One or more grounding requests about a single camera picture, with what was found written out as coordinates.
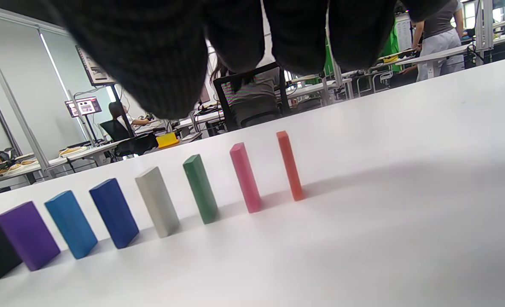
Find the black chair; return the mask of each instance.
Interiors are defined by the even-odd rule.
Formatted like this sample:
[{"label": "black chair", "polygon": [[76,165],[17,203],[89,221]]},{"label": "black chair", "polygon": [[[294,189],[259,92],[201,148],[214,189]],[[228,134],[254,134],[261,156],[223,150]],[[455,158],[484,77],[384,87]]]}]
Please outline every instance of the black chair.
[{"label": "black chair", "polygon": [[[267,72],[268,70],[273,70],[274,68],[277,67],[279,67],[279,65],[274,62],[251,70],[251,72],[254,75],[258,75],[262,72]],[[231,109],[229,108],[228,101],[226,99],[226,96],[224,95],[224,90],[222,89],[222,85],[224,83],[228,83],[233,80],[241,79],[243,78],[244,75],[245,73],[241,73],[231,76],[225,76],[222,78],[216,78],[215,80],[213,80],[213,85],[215,86],[215,90],[217,91],[217,95],[219,96],[220,99],[220,105],[222,106],[222,110],[224,112],[224,121],[226,123],[226,127],[228,128],[228,131],[237,130],[239,129],[239,126],[237,125],[237,122],[235,122],[235,116],[233,115]],[[286,97],[285,70],[283,70],[283,68],[280,68],[279,70],[279,92],[281,93],[282,116],[290,115],[291,110],[290,107],[288,106],[288,100]]]},{"label": "black chair", "polygon": [[129,139],[121,142],[114,149],[114,153],[118,157],[143,155],[145,152],[157,147],[156,137],[153,133],[129,138],[128,130],[118,120],[106,121],[100,125],[114,141]]}]

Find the person in white pants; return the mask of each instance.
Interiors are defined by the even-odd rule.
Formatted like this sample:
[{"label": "person in white pants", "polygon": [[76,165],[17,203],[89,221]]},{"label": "person in white pants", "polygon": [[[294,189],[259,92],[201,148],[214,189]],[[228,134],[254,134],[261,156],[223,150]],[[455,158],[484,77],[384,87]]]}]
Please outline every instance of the person in white pants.
[{"label": "person in white pants", "polygon": [[[456,28],[451,25],[455,18]],[[440,11],[424,21],[416,24],[412,47],[419,49],[419,41],[423,35],[420,56],[426,56],[461,46],[463,36],[463,4],[459,0],[450,0]],[[428,79],[428,65],[418,65],[418,81]],[[450,74],[465,69],[463,55],[451,56],[448,59],[432,61],[434,76]]]}]

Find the computer screen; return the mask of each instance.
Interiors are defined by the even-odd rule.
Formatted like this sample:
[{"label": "computer screen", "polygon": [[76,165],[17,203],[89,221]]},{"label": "computer screen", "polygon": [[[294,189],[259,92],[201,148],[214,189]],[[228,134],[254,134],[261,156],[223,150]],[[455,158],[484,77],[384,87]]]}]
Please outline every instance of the computer screen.
[{"label": "computer screen", "polygon": [[[77,99],[76,103],[78,104],[81,115],[93,114],[101,111],[101,107],[96,97]],[[69,110],[71,117],[78,116],[78,111],[76,110],[75,103],[73,101],[65,101],[65,105],[67,105],[67,109]]]}]

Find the white pants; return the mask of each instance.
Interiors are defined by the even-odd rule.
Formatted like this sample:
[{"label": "white pants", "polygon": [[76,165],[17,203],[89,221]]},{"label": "white pants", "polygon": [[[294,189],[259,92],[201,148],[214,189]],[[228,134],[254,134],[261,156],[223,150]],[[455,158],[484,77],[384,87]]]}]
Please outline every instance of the white pants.
[{"label": "white pants", "polygon": [[[447,49],[461,46],[461,40],[457,31],[451,29],[447,32],[440,33],[423,40],[420,56],[434,54],[435,52],[444,51]],[[434,76],[447,75],[452,72],[458,72],[465,69],[465,60],[463,55],[451,56],[449,59],[432,61],[432,68],[434,69]],[[428,71],[427,63],[418,64],[418,81],[427,80]]]}]

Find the laboratory room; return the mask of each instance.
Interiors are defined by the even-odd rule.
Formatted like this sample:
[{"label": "laboratory room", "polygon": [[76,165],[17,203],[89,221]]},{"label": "laboratory room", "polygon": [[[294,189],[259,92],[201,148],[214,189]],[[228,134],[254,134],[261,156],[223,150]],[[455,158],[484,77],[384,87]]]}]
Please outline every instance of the laboratory room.
[{"label": "laboratory room", "polygon": [[505,0],[31,2],[0,307],[505,306]]}]

